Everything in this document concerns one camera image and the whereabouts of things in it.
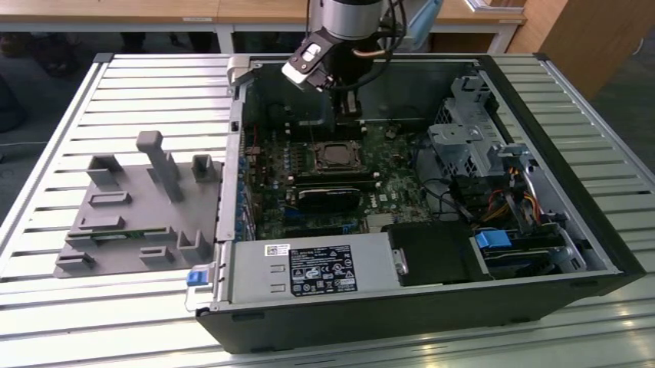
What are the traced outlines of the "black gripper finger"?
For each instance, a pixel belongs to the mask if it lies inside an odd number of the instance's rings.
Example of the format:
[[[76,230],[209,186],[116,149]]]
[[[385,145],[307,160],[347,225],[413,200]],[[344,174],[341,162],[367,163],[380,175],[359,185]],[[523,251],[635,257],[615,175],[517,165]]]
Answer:
[[[363,114],[359,100],[359,90],[348,90],[336,93],[336,123],[349,124]]]

